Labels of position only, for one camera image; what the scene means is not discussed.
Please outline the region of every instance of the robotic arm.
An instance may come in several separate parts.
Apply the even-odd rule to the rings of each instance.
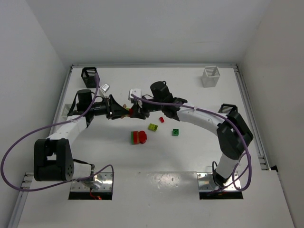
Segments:
[[[189,104],[187,100],[173,97],[172,93],[166,85],[166,82],[155,82],[150,86],[153,99],[148,101],[172,103],[172,104]],[[75,96],[73,105],[68,113],[68,120],[84,113],[92,102],[91,90],[79,90]],[[162,111],[168,118],[177,121],[184,121],[195,124],[214,133],[219,140],[220,148],[223,152],[217,168],[213,171],[213,180],[217,186],[223,187],[233,172],[233,168],[238,162],[244,151],[244,146],[239,136],[232,130],[232,127],[225,120],[193,109],[162,106],[146,102],[141,102],[132,95],[146,98],[142,96],[140,89],[131,89],[129,92],[129,100],[133,103],[131,109],[127,110],[120,106],[112,95],[105,97],[101,102],[95,102],[87,114],[76,121],[72,121],[61,126],[54,134],[46,139],[39,139],[35,143],[34,149],[34,177],[37,181],[69,181],[73,177],[74,163],[71,154],[70,144],[76,137],[87,128],[94,116],[106,115],[108,119],[118,119],[124,116],[130,118],[146,119],[150,112]],[[242,116],[235,110],[231,110],[229,114],[222,114],[232,121],[242,133],[247,145],[253,139],[253,135],[247,127]],[[56,160],[48,160],[48,157],[56,154]]]

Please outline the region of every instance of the red block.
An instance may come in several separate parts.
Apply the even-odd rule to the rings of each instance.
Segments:
[[[131,132],[131,143],[132,144],[144,144],[147,141],[147,134],[144,131]]]
[[[140,131],[138,132],[138,138],[139,138],[139,142],[141,144],[144,144],[147,141],[147,134],[144,131]]]

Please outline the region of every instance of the red wire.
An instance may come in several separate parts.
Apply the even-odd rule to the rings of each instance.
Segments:
[[[92,194],[92,190],[90,190],[90,196],[96,200],[96,197]]]

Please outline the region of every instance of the white table surface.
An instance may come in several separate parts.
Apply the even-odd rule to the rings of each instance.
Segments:
[[[81,68],[74,68],[63,105],[71,104],[79,89],[85,88]],[[247,121],[235,73],[220,68],[215,88],[203,88],[203,68],[98,68],[101,83],[123,105],[131,88],[151,94],[155,81],[167,82],[174,96],[198,107],[218,111],[222,103],[235,104]],[[163,116],[165,123],[158,118]],[[147,130],[158,125],[156,132]],[[179,129],[179,136],[171,135]],[[145,130],[145,144],[131,145],[131,131]],[[200,200],[195,172],[211,171],[219,161],[218,139],[189,123],[151,113],[146,120],[124,118],[109,121],[95,117],[71,146],[73,158],[93,163],[97,168],[112,164],[115,170],[113,200],[67,200],[70,184],[29,193],[19,227],[293,227],[288,207],[275,171],[261,171],[254,143],[253,179],[244,199]],[[246,166],[241,162],[240,170]],[[241,180],[245,184],[247,176]],[[32,188],[50,183],[33,181]]]

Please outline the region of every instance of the yellow lego brick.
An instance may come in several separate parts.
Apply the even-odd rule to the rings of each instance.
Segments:
[[[158,127],[157,125],[151,123],[149,124],[148,129],[155,132],[157,130],[157,127]]]

